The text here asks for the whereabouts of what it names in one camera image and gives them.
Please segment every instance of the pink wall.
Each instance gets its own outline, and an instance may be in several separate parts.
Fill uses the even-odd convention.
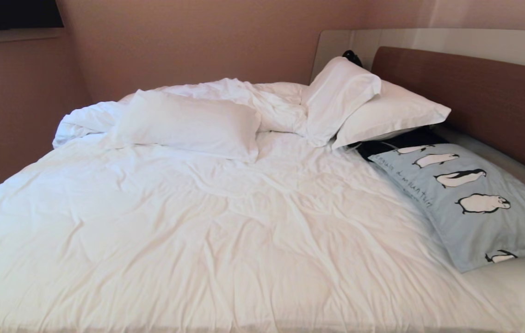
[[[361,28],[525,30],[525,0],[367,1]]]
[[[525,29],[525,0],[61,0],[94,101],[236,77],[308,83],[326,29]]]
[[[0,183],[49,152],[64,114],[87,104],[65,37],[0,43]]]

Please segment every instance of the penguin print pillowcase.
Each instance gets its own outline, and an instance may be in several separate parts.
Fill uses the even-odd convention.
[[[427,215],[461,272],[525,257],[525,185],[453,144],[369,157]]]

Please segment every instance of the wrinkled fabric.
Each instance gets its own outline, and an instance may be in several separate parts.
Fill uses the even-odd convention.
[[[525,332],[525,259],[459,274],[354,151],[69,141],[0,185],[2,332]]]
[[[303,87],[289,82],[253,85],[238,79],[223,79],[196,85],[163,86],[153,90],[247,105],[260,114],[262,122],[258,132],[281,131],[304,136],[307,116],[305,108],[300,105]],[[127,95],[118,102],[100,102],[74,110],[59,124],[53,147],[60,147],[76,137],[108,132],[118,122],[125,105],[134,95]]]

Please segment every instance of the penguin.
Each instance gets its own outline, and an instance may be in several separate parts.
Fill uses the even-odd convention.
[[[448,160],[455,160],[459,158],[458,154],[428,154],[425,157],[415,160],[413,164],[418,165],[421,169],[431,164],[443,164]]]
[[[478,180],[481,176],[486,177],[486,171],[482,169],[457,171],[455,173],[447,173],[444,175],[433,176],[435,180],[441,183],[444,188],[458,187],[471,181]]]
[[[412,152],[416,152],[417,150],[424,152],[425,149],[429,147],[434,147],[434,145],[425,145],[425,146],[415,146],[415,147],[406,147],[406,148],[400,148],[396,150],[398,154],[408,154]]]
[[[457,202],[462,207],[462,214],[485,213],[490,214],[502,209],[511,208],[511,203],[502,196],[489,196],[488,194],[474,193],[469,197],[461,198]]]
[[[501,261],[505,261],[505,260],[508,260],[508,259],[513,259],[513,258],[518,257],[517,255],[514,255],[510,251],[499,250],[497,252],[498,253],[500,252],[502,254],[496,254],[496,255],[493,255],[492,257],[489,257],[488,253],[485,253],[484,254],[484,258],[489,263],[495,263],[496,264],[496,263],[500,263]]]

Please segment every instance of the brown wooden headboard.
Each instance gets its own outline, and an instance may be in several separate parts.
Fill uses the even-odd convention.
[[[372,72],[450,107],[446,124],[525,164],[525,66],[380,47]]]

